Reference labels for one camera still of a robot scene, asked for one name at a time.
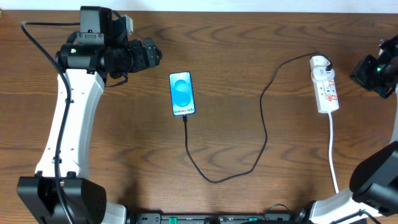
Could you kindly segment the white power strip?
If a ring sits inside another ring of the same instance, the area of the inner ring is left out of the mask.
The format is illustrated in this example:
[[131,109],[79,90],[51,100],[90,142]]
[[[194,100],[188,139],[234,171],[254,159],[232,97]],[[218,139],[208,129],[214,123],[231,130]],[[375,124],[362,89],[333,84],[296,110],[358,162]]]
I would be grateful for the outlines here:
[[[326,67],[326,70],[333,69],[332,63],[322,55],[313,56],[310,59],[311,72],[314,67]],[[327,114],[339,109],[338,96],[335,80],[327,80],[321,83],[314,83],[315,99],[319,113]]]

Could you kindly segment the blue Galaxy smartphone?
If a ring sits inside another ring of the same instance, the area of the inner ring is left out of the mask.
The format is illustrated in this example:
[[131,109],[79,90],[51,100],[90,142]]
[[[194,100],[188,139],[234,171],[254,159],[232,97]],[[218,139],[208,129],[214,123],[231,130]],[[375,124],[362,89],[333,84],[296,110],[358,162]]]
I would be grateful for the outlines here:
[[192,76],[189,71],[169,75],[172,113],[174,116],[195,114]]

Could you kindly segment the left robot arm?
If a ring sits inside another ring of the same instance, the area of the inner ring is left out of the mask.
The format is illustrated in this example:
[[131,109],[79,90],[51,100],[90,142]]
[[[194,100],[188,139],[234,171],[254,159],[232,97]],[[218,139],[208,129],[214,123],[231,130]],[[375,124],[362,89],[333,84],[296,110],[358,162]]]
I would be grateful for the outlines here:
[[150,38],[129,40],[132,19],[106,7],[81,7],[78,26],[50,57],[58,73],[52,127],[34,175],[19,179],[17,194],[39,223],[132,223],[127,208],[90,180],[93,121],[107,79],[122,85],[130,73],[158,66],[162,52]]

